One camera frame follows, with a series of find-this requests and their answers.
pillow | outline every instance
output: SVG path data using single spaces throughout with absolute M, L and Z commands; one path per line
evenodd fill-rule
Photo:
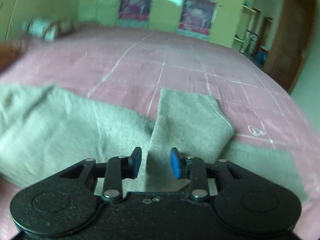
M 0 44 L 0 73 L 21 54 L 21 50 L 8 44 Z
M 45 41 L 54 41 L 58 37 L 71 33 L 73 23 L 70 20 L 34 18 L 29 22 L 24 22 L 21 29 Z

blue gripper pad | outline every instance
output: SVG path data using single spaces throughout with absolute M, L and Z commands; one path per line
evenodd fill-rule
M 179 158 L 176 155 L 174 149 L 171 149 L 171 151 L 170 151 L 170 162 L 171 162 L 171 167 L 173 170 L 174 177 L 176 179 L 181 179 L 182 169 L 180 167 Z

wooden door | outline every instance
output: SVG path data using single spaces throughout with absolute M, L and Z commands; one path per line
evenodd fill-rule
M 316 22 L 316 0 L 285 0 L 276 38 L 263 71 L 287 92 L 297 81 Z

circular cover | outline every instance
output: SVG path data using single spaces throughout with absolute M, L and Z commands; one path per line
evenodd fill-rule
M 96 211 L 93 193 L 75 179 L 43 181 L 19 192 L 10 212 L 20 230 L 62 236 L 83 225 Z
M 301 214 L 294 193 L 264 179 L 235 180 L 218 194 L 214 208 L 228 225 L 252 234 L 284 232 Z

wall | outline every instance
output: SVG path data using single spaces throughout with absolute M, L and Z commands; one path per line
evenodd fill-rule
M 3 6 L 0 9 L 0 41 L 5 40 L 10 15 L 12 21 L 8 40 L 11 40 L 22 32 L 21 24 L 33 17 L 54 17 L 56 19 L 73 19 L 77 17 L 79 0 L 0 0 Z
M 320 132 L 320 2 L 318 0 L 318 16 L 315 35 L 308 58 L 299 79 L 291 93 L 291 97 L 310 121 Z
M 242 14 L 244 0 L 218 0 L 209 41 L 231 48 Z
M 184 0 L 153 0 L 148 28 L 176 32 Z M 216 17 L 209 41 L 231 47 L 242 12 L 244 0 L 217 0 Z M 102 25 L 115 26 L 118 22 L 120 0 L 80 0 L 80 20 L 97 19 Z
M 120 0 L 80 0 L 79 20 L 98 20 L 102 25 L 115 26 Z
M 276 37 L 276 32 L 278 30 L 279 21 L 282 14 L 283 4 L 284 0 L 257 0 L 255 4 L 255 8 L 261 11 L 256 28 L 257 34 L 259 34 L 260 32 L 264 17 L 272 18 L 272 24 L 266 43 L 266 47 L 269 49 L 271 49 L 273 41 Z

